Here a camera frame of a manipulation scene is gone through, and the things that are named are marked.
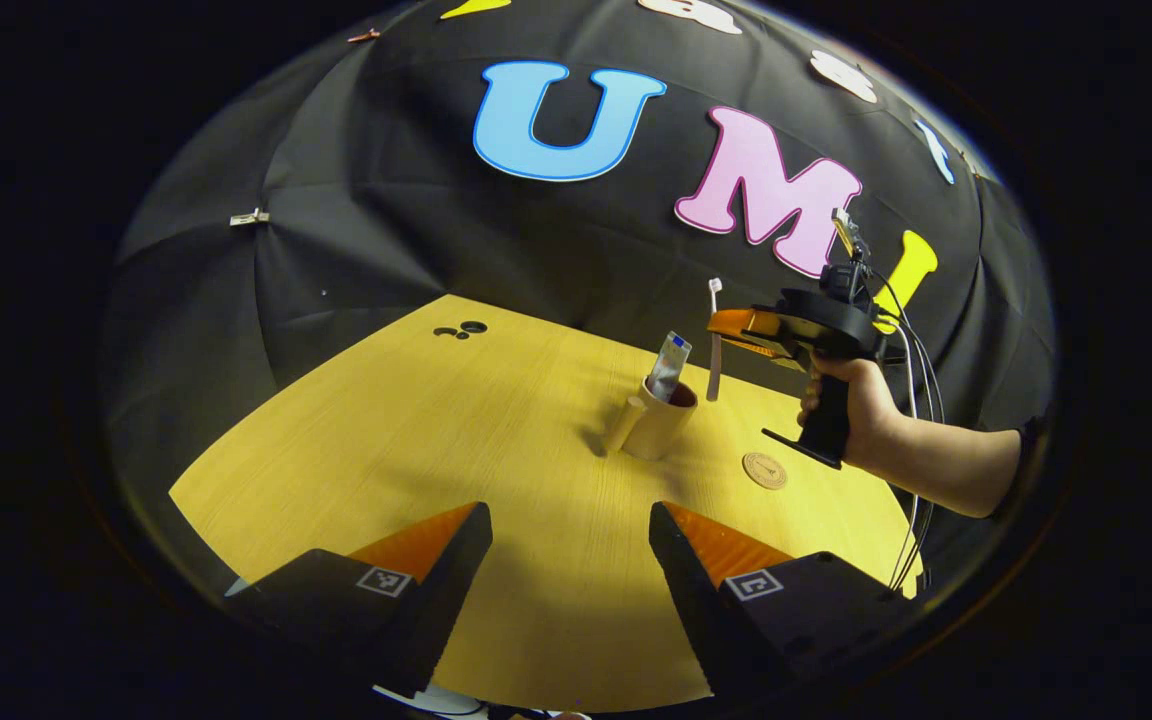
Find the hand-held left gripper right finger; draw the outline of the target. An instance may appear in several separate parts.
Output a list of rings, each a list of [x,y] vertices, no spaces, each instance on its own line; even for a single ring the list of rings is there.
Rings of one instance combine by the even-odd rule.
[[[859,660],[916,607],[838,553],[790,556],[679,503],[652,506],[649,543],[719,700],[750,700]]]

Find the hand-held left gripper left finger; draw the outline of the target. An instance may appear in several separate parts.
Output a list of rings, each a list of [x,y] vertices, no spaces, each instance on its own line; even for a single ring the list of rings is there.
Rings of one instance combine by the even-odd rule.
[[[228,591],[223,609],[412,697],[429,688],[492,541],[488,505],[462,505],[353,553],[306,550]]]

